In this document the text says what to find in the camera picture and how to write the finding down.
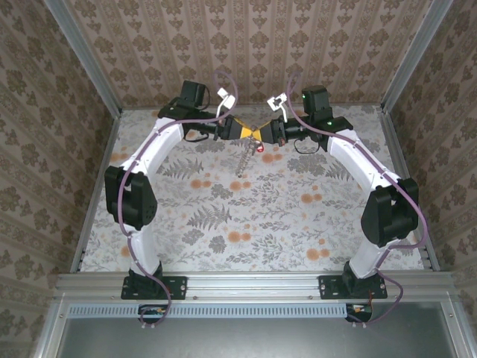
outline metal vent strip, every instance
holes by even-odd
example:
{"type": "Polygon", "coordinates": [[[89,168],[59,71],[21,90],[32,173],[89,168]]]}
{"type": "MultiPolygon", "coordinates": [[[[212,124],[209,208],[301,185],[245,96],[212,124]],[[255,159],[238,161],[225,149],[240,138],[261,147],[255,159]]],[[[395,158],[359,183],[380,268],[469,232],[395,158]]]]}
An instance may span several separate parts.
{"type": "MultiPolygon", "coordinates": [[[[68,318],[138,318],[139,306],[139,304],[71,304],[68,318]]],[[[344,318],[346,316],[346,304],[173,304],[168,314],[169,318],[344,318]]]]}

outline white cable clip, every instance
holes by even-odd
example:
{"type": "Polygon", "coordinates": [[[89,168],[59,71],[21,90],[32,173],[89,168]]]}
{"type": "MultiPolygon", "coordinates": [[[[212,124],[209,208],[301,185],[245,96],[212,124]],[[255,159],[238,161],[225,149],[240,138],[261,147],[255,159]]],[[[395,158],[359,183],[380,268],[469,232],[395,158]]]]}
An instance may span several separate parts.
{"type": "Polygon", "coordinates": [[[282,110],[283,112],[283,121],[286,123],[288,120],[286,118],[286,110],[283,107],[287,100],[286,94],[282,93],[281,95],[278,95],[277,97],[270,97],[267,100],[268,105],[270,106],[271,110],[274,112],[277,112],[279,109],[282,110]]]}
{"type": "Polygon", "coordinates": [[[228,93],[224,88],[220,88],[219,91],[217,91],[217,94],[222,98],[222,102],[218,105],[217,107],[217,116],[219,117],[221,114],[221,107],[224,106],[227,109],[232,108],[233,104],[236,101],[236,98],[228,93]]]}

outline floral tablecloth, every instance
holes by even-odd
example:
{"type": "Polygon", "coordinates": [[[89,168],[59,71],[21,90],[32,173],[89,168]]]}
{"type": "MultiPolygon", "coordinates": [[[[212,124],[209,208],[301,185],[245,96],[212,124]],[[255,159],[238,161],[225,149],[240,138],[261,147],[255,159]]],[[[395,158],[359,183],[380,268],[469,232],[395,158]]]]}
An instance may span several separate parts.
{"type": "MultiPolygon", "coordinates": [[[[379,160],[393,167],[378,108],[333,110],[355,126],[379,160]]],[[[277,117],[265,107],[239,107],[235,115],[257,127],[277,117]]],[[[156,117],[157,110],[123,112],[112,165],[138,148],[156,117]]],[[[342,270],[364,239],[360,218],[367,198],[361,188],[324,151],[298,154],[292,143],[281,148],[265,144],[237,178],[245,140],[182,141],[152,178],[159,204],[154,242],[164,270],[342,270]]],[[[297,147],[314,151],[316,145],[308,139],[297,147]]],[[[408,239],[414,241],[412,234],[408,239]]],[[[106,210],[103,188],[81,271],[127,271],[129,265],[126,238],[106,210]]],[[[422,267],[417,250],[394,251],[383,265],[422,267]]]]}

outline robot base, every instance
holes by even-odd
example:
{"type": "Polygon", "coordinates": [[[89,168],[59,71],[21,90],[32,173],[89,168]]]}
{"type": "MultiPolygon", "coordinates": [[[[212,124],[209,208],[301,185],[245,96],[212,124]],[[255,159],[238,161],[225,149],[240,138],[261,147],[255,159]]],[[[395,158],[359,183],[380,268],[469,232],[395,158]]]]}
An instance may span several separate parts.
{"type": "Polygon", "coordinates": [[[388,291],[382,277],[375,274],[359,279],[353,274],[349,261],[344,265],[343,274],[320,276],[318,283],[322,300],[388,298],[388,291]]]}
{"type": "MultiPolygon", "coordinates": [[[[154,272],[154,277],[161,280],[171,293],[173,300],[185,300],[187,293],[186,276],[162,276],[162,264],[154,272]]],[[[121,291],[123,300],[167,300],[164,290],[149,277],[129,270],[129,276],[124,278],[121,291]]]]}

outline patterned wall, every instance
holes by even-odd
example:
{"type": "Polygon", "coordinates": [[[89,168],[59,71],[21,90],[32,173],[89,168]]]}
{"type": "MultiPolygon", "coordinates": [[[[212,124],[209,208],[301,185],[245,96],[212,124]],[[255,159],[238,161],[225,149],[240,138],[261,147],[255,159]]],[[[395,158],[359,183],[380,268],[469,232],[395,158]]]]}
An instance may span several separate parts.
{"type": "Polygon", "coordinates": [[[431,0],[67,2],[117,98],[137,108],[184,79],[211,85],[216,68],[242,104],[283,91],[294,70],[335,103],[380,102],[431,0]]]}
{"type": "Polygon", "coordinates": [[[0,356],[27,357],[68,272],[112,120],[42,1],[0,1],[0,356]]]}
{"type": "Polygon", "coordinates": [[[391,115],[440,264],[477,327],[477,1],[454,1],[391,115]]]}

